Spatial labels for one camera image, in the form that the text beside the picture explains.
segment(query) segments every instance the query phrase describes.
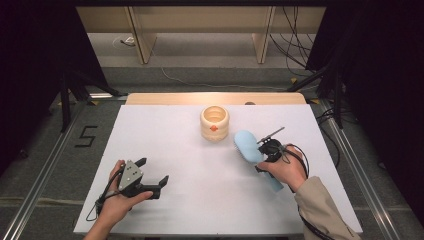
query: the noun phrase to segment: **blue foam object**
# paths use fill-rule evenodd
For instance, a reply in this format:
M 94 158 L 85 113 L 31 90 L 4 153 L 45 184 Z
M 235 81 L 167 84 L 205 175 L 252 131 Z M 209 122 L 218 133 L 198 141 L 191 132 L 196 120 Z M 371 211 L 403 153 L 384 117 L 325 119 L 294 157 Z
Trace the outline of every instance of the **blue foam object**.
M 256 138 L 253 134 L 246 130 L 241 130 L 234 136 L 234 143 L 240 151 L 244 160 L 249 163 L 259 163 L 264 160 L 263 155 L 259 152 L 259 144 L 256 143 Z
M 264 160 L 262 153 L 258 149 L 260 146 L 251 132 L 246 130 L 238 131 L 234 136 L 234 143 L 247 162 L 257 164 Z M 274 191 L 277 192 L 283 189 L 283 185 L 277 179 L 271 177 L 268 172 L 265 173 L 265 176 Z

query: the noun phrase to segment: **tripod leg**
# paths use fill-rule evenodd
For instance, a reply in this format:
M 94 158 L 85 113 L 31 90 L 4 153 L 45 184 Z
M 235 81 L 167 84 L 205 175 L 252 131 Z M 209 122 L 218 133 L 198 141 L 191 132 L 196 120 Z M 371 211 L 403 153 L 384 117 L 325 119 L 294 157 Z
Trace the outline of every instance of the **tripod leg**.
M 73 73 L 74 75 L 76 75 L 78 78 L 80 78 L 84 82 L 89 83 L 89 84 L 92 84 L 92 85 L 98 87 L 99 89 L 101 89 L 101 90 L 103 90 L 103 91 L 105 91 L 107 93 L 110 93 L 111 95 L 113 95 L 115 97 L 127 96 L 128 95 L 127 93 L 120 93 L 119 91 L 117 91 L 117 90 L 115 90 L 115 89 L 113 89 L 113 88 L 111 88 L 109 86 L 100 84 L 100 83 L 98 83 L 97 81 L 93 80 L 92 78 L 90 78 L 89 76 L 85 75 L 82 72 L 70 71 L 70 73 Z
M 287 89 L 287 92 L 296 92 L 297 90 L 303 88 L 304 86 L 308 85 L 309 83 L 317 80 L 318 78 L 322 77 L 324 73 L 327 71 L 327 66 L 321 68 L 319 71 L 315 72 L 311 76 L 303 79 L 299 83 L 296 83 L 294 86 Z

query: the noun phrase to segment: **white tabletop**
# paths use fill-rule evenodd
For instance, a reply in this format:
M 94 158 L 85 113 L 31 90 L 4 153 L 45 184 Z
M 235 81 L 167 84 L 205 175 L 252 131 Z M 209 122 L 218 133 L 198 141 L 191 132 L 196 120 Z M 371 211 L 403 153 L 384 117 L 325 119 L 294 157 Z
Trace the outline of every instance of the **white tabletop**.
M 169 175 L 159 200 L 135 206 L 111 231 L 133 236 L 264 236 L 303 232 L 293 193 L 272 190 L 263 174 L 242 159 L 234 134 L 294 143 L 306 154 L 310 176 L 319 176 L 344 221 L 362 232 L 309 105 L 224 105 L 230 114 L 227 138 L 212 143 L 200 134 L 202 105 L 122 106 L 75 233 L 94 222 L 86 217 L 104 190 L 118 159 L 147 158 L 143 184 Z

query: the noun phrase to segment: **beige sleeve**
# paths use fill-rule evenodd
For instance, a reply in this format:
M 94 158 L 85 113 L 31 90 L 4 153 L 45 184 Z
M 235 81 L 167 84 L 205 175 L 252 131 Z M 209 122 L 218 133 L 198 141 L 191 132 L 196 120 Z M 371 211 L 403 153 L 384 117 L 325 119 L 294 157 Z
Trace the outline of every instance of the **beige sleeve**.
M 333 199 L 318 177 L 306 180 L 298 189 L 295 200 L 302 217 L 333 239 L 361 239 L 342 220 Z M 304 226 L 305 239 L 320 239 Z

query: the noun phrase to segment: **human hand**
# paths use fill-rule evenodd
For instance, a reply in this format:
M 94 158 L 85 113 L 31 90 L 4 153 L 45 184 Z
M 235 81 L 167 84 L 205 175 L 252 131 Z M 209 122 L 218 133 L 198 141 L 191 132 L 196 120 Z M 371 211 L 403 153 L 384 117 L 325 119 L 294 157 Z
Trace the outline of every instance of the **human hand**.
M 109 178 L 112 178 L 115 172 L 121 168 L 122 164 L 125 164 L 124 160 L 119 160 L 116 162 L 115 167 L 110 172 Z M 113 180 L 108 191 L 118 191 L 118 177 Z M 105 219 L 109 224 L 115 225 L 125 217 L 127 212 L 134 205 L 150 198 L 152 195 L 153 192 L 147 191 L 131 198 L 127 198 L 122 194 L 110 197 L 106 199 L 98 220 Z
M 121 168 L 122 164 L 125 164 L 124 160 L 116 162 L 115 167 L 110 172 L 109 179 Z M 118 177 L 113 180 L 108 191 L 118 191 Z M 152 191 L 147 191 L 131 198 L 122 194 L 107 198 L 98 219 L 84 239 L 105 239 L 112 227 L 121 221 L 134 205 L 147 200 L 152 195 Z
M 293 152 L 302 159 L 302 153 L 295 147 L 288 145 L 287 150 Z M 281 158 L 287 157 L 290 163 L 283 161 Z M 285 153 L 276 162 L 260 162 L 258 168 L 270 172 L 280 182 L 284 182 L 290 188 L 297 192 L 297 189 L 306 181 L 306 173 L 302 164 L 291 154 Z

